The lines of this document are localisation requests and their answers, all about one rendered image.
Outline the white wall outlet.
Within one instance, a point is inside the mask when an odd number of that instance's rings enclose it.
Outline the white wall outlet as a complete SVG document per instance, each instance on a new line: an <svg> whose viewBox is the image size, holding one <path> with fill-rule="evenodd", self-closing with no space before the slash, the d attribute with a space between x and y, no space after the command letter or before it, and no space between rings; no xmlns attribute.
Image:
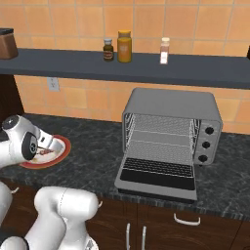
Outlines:
<svg viewBox="0 0 250 250"><path fill-rule="evenodd" d="M59 80L57 77L48 77L47 85L51 92L58 92L60 90Z"/></svg>

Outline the yellow mustard jar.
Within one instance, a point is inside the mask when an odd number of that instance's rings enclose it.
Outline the yellow mustard jar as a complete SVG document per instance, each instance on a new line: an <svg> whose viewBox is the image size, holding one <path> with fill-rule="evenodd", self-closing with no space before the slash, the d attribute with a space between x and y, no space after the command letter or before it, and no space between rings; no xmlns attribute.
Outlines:
<svg viewBox="0 0 250 250"><path fill-rule="evenodd" d="M130 30L118 31L117 59L121 63L129 63L132 60L132 38Z"/></svg>

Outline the pale spice shaker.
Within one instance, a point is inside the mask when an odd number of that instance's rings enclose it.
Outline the pale spice shaker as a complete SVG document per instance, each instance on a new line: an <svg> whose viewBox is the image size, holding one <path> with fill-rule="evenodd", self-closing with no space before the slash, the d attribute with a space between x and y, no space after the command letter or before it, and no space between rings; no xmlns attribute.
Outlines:
<svg viewBox="0 0 250 250"><path fill-rule="evenodd" d="M168 63L169 47L170 47L170 39L168 37L163 37L161 39L161 45L160 45L160 63L161 64Z"/></svg>

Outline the small dark brown jar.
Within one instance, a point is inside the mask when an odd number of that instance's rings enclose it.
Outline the small dark brown jar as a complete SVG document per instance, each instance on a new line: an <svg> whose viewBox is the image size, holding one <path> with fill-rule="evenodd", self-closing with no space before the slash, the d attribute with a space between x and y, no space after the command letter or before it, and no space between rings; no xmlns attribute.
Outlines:
<svg viewBox="0 0 250 250"><path fill-rule="evenodd" d="M104 60L107 62L111 62L114 58L113 54L113 46L111 39L104 40Z"/></svg>

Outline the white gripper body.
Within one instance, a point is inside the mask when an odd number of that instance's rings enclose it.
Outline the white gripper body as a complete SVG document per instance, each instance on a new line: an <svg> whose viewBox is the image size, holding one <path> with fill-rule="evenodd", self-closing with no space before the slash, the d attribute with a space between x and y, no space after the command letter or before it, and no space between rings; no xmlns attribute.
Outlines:
<svg viewBox="0 0 250 250"><path fill-rule="evenodd" d="M47 146L47 149L53 151L55 154L59 154L63 149L63 145L60 143L58 138L52 136Z"/></svg>

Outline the red rimmed white plate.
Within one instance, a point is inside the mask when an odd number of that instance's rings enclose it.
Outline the red rimmed white plate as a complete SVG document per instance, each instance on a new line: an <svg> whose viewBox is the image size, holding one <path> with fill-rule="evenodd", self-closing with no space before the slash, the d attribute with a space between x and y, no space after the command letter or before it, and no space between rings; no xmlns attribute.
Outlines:
<svg viewBox="0 0 250 250"><path fill-rule="evenodd" d="M55 135L55 137L59 139L60 143L63 146L63 149L59 154L55 154L54 152L45 155L36 154L32 160L22 163L21 167L26 169L38 170L49 168L62 162L71 151L71 143L70 140L66 137L60 135Z"/></svg>

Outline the brown canister with black lid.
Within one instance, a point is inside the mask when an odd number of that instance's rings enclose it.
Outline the brown canister with black lid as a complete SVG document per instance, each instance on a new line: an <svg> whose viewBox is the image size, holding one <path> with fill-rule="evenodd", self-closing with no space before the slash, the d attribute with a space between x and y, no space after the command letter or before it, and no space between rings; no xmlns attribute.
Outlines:
<svg viewBox="0 0 250 250"><path fill-rule="evenodd" d="M0 27L0 59L10 60L19 54L14 30Z"/></svg>

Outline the dark wood tall cabinet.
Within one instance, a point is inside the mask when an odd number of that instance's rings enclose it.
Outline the dark wood tall cabinet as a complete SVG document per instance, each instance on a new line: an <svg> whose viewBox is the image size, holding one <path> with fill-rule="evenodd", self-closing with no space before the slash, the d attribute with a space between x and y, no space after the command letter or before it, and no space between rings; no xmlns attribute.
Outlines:
<svg viewBox="0 0 250 250"><path fill-rule="evenodd" d="M16 80L13 75L0 74L0 123L15 114L24 114Z"/></svg>

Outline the dark wood cupboard door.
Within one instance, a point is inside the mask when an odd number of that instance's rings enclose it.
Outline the dark wood cupboard door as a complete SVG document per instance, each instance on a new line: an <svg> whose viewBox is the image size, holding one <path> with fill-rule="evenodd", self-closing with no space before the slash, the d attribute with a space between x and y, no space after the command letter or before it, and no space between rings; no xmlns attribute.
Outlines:
<svg viewBox="0 0 250 250"><path fill-rule="evenodd" d="M126 250L126 227L130 223L130 250L137 249L137 205L99 196L97 214L86 222L87 231L99 250Z"/></svg>
<svg viewBox="0 0 250 250"><path fill-rule="evenodd" d="M146 226L146 250L230 250L239 228L239 225L191 227L176 223L140 223L140 250L143 226Z"/></svg>

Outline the kebab skewer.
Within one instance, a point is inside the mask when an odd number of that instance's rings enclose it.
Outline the kebab skewer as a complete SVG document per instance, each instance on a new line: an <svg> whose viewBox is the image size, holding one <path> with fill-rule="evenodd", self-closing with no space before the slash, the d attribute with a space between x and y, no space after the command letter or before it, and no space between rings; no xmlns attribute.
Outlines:
<svg viewBox="0 0 250 250"><path fill-rule="evenodd" d="M45 155L45 154L48 154L48 153L51 153L51 152L54 152L53 150L51 149L48 149L48 148L38 148L37 149L37 152L36 154L40 154L40 155Z"/></svg>

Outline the toaster oven door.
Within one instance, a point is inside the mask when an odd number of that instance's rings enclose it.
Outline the toaster oven door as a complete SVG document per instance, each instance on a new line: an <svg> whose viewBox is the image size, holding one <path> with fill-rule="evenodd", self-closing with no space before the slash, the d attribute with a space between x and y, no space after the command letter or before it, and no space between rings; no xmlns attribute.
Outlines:
<svg viewBox="0 0 250 250"><path fill-rule="evenodd" d="M125 156L114 185L128 194L184 203L197 200L192 165Z"/></svg>

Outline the dark wood drawer front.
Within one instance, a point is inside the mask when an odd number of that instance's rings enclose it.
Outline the dark wood drawer front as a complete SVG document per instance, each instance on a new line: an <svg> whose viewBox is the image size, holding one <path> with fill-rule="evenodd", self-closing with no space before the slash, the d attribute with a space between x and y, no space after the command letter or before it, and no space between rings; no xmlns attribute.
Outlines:
<svg viewBox="0 0 250 250"><path fill-rule="evenodd" d="M138 205L138 250L230 250L238 220Z"/></svg>

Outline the grey toaster oven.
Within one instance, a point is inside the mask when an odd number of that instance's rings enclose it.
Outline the grey toaster oven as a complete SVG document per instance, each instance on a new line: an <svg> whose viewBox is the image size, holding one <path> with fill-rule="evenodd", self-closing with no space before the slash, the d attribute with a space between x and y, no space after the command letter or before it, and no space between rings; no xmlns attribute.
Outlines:
<svg viewBox="0 0 250 250"><path fill-rule="evenodd" d="M193 172L196 165L205 166L213 163L223 129L223 121L213 94L207 92L136 88L132 91L122 113L122 139L123 118L126 113L199 120L200 126L194 161L191 164ZM212 135L205 133L207 127L214 128ZM202 146L204 142L209 142L210 147L204 148ZM198 160L200 155L206 155L208 157L207 161L200 162Z"/></svg>

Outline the dark grey wall shelf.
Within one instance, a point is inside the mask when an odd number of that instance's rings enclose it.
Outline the dark grey wall shelf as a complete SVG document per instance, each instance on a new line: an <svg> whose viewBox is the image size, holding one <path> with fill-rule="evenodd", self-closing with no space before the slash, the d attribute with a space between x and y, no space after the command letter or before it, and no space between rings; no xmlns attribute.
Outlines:
<svg viewBox="0 0 250 250"><path fill-rule="evenodd" d="M250 60L242 57L135 53L128 63L106 62L101 52L20 49L0 60L0 74L170 84L250 90Z"/></svg>

